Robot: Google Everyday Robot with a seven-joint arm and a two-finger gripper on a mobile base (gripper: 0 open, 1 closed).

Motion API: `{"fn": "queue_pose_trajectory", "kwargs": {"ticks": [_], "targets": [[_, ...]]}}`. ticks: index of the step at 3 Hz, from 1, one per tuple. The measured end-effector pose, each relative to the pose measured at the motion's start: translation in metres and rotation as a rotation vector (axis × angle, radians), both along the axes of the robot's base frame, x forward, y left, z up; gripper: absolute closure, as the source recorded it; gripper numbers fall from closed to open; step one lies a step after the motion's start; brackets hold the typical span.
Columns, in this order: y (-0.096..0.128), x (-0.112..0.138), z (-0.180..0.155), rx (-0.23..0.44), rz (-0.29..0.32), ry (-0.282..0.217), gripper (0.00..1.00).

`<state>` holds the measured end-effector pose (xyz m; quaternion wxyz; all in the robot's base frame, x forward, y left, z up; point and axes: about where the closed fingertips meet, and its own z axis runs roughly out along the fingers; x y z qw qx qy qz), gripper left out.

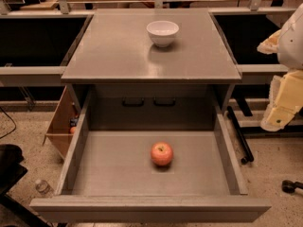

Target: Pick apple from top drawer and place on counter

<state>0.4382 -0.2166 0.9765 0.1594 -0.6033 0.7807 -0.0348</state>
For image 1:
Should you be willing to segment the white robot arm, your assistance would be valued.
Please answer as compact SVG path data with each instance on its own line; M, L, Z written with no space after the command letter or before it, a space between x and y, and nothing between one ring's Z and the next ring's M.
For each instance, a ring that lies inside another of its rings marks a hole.
M279 131L303 108L303 4L257 51L277 54L278 62L288 68L284 76L273 77L269 104L260 123L266 131Z

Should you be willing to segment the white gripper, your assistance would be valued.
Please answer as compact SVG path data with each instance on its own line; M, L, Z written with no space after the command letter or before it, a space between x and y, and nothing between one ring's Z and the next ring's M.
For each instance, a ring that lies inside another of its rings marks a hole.
M257 51L270 55L277 53L278 38L281 30L276 31L260 43ZM280 131L285 128L303 107L303 71L290 70L283 77L274 76L273 107L265 110L260 126L266 131Z

